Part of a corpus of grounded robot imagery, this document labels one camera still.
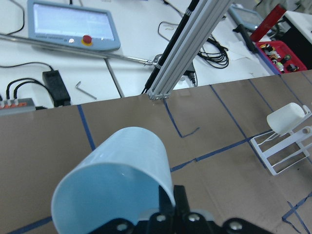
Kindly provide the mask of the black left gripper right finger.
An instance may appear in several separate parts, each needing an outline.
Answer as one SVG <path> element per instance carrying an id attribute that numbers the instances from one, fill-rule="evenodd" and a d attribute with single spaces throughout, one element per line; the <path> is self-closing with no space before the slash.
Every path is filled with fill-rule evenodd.
<path id="1" fill-rule="evenodd" d="M 186 195 L 185 187 L 182 185 L 174 186 L 175 213 L 184 215 L 190 212 L 190 207 Z"/>

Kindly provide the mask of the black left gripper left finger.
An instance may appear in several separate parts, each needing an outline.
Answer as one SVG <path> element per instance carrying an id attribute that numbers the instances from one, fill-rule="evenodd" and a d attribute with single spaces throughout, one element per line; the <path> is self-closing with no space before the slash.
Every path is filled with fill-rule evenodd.
<path id="1" fill-rule="evenodd" d="M 158 187 L 158 199 L 159 212 L 164 215 L 173 215 L 174 207 L 170 201 L 169 196 L 161 186 Z"/>

